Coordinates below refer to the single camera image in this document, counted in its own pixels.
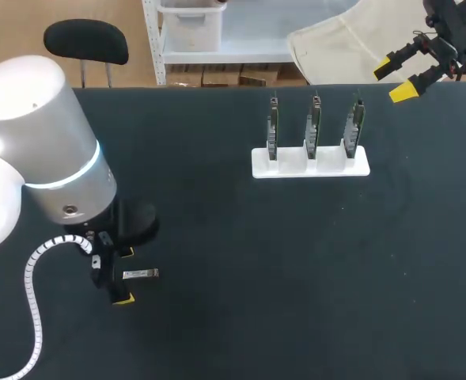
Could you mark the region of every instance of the floor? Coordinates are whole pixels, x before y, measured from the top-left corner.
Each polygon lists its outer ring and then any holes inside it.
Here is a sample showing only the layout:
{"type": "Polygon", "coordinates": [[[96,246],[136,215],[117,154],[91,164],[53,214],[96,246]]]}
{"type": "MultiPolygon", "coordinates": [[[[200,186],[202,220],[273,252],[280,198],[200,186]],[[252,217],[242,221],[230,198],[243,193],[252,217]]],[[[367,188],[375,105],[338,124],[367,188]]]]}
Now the floor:
{"type": "MultiPolygon", "coordinates": [[[[115,87],[152,87],[152,59],[142,0],[0,0],[0,62],[18,55],[51,56],[65,70],[72,86],[81,86],[79,62],[50,55],[43,45],[47,26],[68,18],[93,18],[117,26],[125,34],[130,58],[112,66],[115,87]]],[[[107,87],[102,63],[87,63],[86,85],[107,87]]]]}

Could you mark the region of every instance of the black table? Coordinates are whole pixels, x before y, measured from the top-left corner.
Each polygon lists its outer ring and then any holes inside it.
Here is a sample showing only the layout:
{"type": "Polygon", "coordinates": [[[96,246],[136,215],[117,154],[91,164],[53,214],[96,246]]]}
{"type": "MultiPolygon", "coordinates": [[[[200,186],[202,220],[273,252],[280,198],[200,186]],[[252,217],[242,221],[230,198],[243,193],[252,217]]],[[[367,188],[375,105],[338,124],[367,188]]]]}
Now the black table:
{"type": "MultiPolygon", "coordinates": [[[[126,269],[157,283],[114,307],[89,261],[36,268],[43,354],[27,379],[466,380],[466,83],[393,105],[361,88],[369,177],[255,180],[266,89],[78,90],[119,183],[161,217],[126,269]]],[[[321,144],[352,86],[319,88],[321,144]]],[[[280,146],[299,145],[313,89],[279,89],[280,146]]],[[[25,365],[25,262],[61,234],[24,194],[0,247],[0,376],[25,365]]]]}

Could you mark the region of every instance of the chair backrest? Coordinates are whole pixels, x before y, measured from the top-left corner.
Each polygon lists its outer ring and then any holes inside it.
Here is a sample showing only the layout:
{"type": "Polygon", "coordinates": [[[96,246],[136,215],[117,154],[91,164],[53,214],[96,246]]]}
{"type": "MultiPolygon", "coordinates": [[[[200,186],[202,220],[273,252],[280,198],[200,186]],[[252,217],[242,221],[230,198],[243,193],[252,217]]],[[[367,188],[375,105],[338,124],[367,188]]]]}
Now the chair backrest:
{"type": "Polygon", "coordinates": [[[117,27],[98,20],[55,22],[44,32],[44,46],[50,53],[65,58],[117,65],[129,60],[125,35],[117,27]]]}

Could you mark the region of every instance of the white rack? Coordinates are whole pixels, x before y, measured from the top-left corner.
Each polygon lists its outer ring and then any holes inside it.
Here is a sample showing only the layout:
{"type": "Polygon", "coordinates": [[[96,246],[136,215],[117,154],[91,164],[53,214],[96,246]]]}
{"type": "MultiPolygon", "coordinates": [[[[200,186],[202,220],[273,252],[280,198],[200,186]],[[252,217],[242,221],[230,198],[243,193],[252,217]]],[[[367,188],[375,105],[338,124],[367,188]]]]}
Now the white rack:
{"type": "Polygon", "coordinates": [[[159,35],[157,0],[142,0],[157,84],[167,64],[292,62],[287,36],[351,8],[358,0],[229,0],[222,47],[213,52],[176,52],[159,35]]]}

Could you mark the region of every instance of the beige fabric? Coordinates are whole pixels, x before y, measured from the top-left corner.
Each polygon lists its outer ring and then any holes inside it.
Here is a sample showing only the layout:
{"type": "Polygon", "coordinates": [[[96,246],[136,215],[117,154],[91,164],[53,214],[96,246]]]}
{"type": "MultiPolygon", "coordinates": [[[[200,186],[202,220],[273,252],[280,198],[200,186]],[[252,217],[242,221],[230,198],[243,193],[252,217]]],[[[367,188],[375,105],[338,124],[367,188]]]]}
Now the beige fabric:
{"type": "MultiPolygon", "coordinates": [[[[374,83],[373,72],[390,51],[430,30],[422,0],[360,0],[347,12],[289,35],[294,62],[314,84],[374,83]]],[[[417,54],[382,82],[404,82],[435,64],[417,54]]]]}

